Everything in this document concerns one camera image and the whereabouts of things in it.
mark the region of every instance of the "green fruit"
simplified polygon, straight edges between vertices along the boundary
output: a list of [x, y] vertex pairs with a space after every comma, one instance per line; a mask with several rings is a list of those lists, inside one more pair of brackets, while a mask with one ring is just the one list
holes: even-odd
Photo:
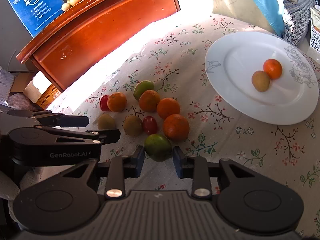
[[113, 130], [116, 128], [116, 121], [108, 114], [103, 114], [98, 119], [98, 129]]
[[170, 141], [161, 134], [151, 134], [144, 141], [144, 148], [151, 159], [163, 162], [172, 156]]
[[142, 121], [135, 115], [129, 115], [124, 120], [123, 129], [130, 136], [138, 136], [143, 132]]
[[144, 81], [141, 81], [138, 85], [136, 85], [133, 91], [133, 96], [135, 99], [139, 101], [139, 98], [144, 92], [146, 92], [147, 90], [154, 90], [154, 89], [155, 89], [155, 86], [153, 82], [149, 80], [144, 80]]

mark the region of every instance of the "blue box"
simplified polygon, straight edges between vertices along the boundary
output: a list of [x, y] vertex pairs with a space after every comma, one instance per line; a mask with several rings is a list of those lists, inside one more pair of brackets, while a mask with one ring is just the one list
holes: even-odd
[[8, 0], [32, 37], [63, 13], [63, 0]]

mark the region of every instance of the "cherry tomato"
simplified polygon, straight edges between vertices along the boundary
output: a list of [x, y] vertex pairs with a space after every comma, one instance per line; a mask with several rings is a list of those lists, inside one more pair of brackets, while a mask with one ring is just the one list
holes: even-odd
[[142, 121], [142, 128], [147, 135], [157, 133], [158, 125], [152, 116], [146, 116]]
[[104, 95], [101, 99], [100, 99], [100, 109], [101, 111], [110, 111], [109, 107], [107, 105], [107, 101], [108, 101], [109, 96], [108, 95]]

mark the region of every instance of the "orange fruit on plate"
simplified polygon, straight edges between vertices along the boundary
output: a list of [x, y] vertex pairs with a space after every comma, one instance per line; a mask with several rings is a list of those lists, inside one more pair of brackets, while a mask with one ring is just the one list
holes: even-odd
[[160, 95], [156, 91], [147, 90], [139, 98], [139, 106], [142, 111], [154, 112], [160, 100]]
[[263, 71], [266, 72], [270, 79], [278, 79], [282, 74], [282, 66], [276, 59], [268, 59], [263, 64]]
[[107, 106], [112, 112], [121, 112], [125, 109], [127, 98], [124, 93], [116, 92], [109, 96]]
[[180, 114], [178, 101], [173, 98], [161, 99], [157, 106], [157, 113], [162, 119], [166, 119], [172, 114]]
[[163, 122], [164, 135], [172, 141], [184, 141], [190, 131], [189, 122], [180, 114], [169, 115]]

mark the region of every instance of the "wall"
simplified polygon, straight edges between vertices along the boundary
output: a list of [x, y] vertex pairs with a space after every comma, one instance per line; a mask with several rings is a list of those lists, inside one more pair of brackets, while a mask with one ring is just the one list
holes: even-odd
[[16, 55], [32, 39], [7, 0], [0, 0], [0, 66], [9, 70], [26, 70]]

